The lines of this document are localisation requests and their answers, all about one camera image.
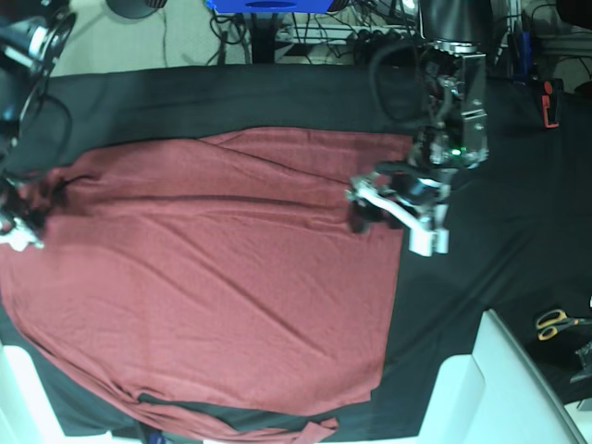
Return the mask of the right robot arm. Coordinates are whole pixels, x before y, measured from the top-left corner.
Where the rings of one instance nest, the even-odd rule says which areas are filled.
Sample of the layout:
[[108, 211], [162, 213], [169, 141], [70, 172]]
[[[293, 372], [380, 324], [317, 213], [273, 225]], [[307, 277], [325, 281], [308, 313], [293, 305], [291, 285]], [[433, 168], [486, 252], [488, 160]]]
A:
[[75, 22], [69, 1], [1, 3], [1, 242], [16, 252], [43, 247], [43, 219], [21, 197], [9, 158], [31, 110], [46, 97]]

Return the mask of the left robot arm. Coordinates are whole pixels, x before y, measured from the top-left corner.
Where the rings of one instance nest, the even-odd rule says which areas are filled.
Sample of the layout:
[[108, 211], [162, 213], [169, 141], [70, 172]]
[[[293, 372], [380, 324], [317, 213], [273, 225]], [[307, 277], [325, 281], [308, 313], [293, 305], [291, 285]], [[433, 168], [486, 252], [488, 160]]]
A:
[[[488, 1], [420, 1], [405, 37], [372, 55], [370, 91], [379, 109], [394, 123], [417, 123], [418, 131], [404, 159], [377, 162], [370, 174], [351, 179], [352, 232], [380, 222], [441, 227], [454, 176], [488, 157], [485, 49], [492, 29]], [[407, 49], [413, 52], [418, 102], [403, 117], [390, 112], [379, 70], [388, 56]]]

